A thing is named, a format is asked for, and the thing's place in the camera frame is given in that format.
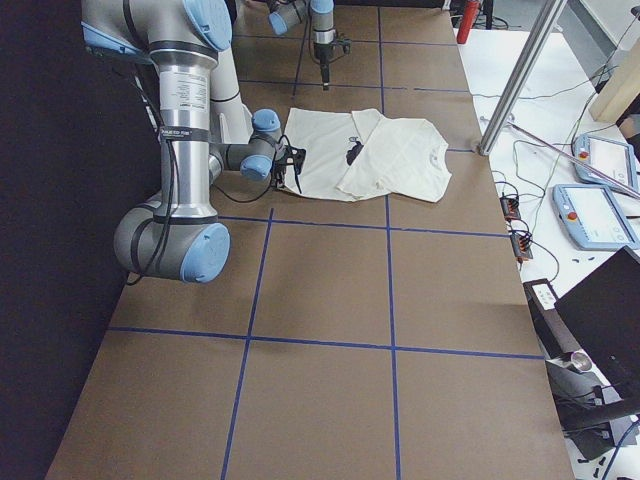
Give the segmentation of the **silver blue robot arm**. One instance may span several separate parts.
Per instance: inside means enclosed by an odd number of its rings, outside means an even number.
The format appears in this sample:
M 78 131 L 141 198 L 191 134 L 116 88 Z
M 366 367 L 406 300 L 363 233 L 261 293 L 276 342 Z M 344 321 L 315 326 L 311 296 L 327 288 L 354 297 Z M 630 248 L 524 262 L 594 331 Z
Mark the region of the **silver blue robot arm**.
M 331 64 L 351 52 L 352 42 L 334 25 L 331 0 L 267 1 L 268 21 L 276 35 L 284 35 L 294 26 L 305 24 L 307 47 L 318 66 L 324 91 L 330 89 Z
M 120 221 L 114 250 L 139 277 L 206 283 L 224 268 L 228 229 L 210 202 L 226 170 L 269 188 L 299 174 L 306 153 L 282 134 L 270 109 L 242 102 L 222 1 L 86 1 L 88 50 L 154 68 L 149 101 L 161 148 L 161 188 Z

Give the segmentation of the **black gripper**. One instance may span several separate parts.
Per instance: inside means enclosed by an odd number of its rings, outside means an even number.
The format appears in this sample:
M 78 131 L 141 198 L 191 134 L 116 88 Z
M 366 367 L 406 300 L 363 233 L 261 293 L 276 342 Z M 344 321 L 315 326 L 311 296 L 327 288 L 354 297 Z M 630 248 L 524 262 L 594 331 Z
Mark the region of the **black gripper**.
M 329 64 L 334 60 L 335 49 L 341 49 L 343 55 L 351 51 L 351 40 L 336 29 L 312 30 L 313 58 L 320 65 L 322 89 L 330 88 Z
M 300 189 L 299 176 L 302 173 L 305 159 L 305 149 L 285 146 L 282 155 L 273 162 L 270 187 L 273 189 L 283 187 L 285 185 L 287 168 L 291 167 L 293 169 L 295 185 Z

